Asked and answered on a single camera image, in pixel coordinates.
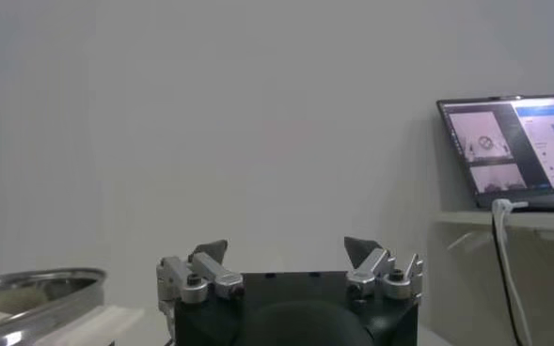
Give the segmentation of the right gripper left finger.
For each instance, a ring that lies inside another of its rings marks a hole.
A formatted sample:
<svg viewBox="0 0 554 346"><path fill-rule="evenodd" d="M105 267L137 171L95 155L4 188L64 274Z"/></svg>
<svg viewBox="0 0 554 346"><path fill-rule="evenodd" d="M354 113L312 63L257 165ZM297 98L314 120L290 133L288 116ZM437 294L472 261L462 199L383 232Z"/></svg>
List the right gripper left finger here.
<svg viewBox="0 0 554 346"><path fill-rule="evenodd" d="M227 240L199 244L186 258L161 258L156 266L158 309L170 324L175 323L178 302L198 305L209 299L211 290L224 300L245 294L244 277L223 266Z"/></svg>

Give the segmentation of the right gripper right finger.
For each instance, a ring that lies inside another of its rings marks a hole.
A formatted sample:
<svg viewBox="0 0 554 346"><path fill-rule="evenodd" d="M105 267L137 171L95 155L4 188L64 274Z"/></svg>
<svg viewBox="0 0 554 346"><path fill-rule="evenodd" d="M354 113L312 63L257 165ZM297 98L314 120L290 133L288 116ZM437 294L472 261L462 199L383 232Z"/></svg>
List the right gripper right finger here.
<svg viewBox="0 0 554 346"><path fill-rule="evenodd" d="M345 275L351 299L366 300L376 293L391 300L422 299L423 260L418 254L399 268L392 252L377 241L346 236L343 243L353 266Z"/></svg>

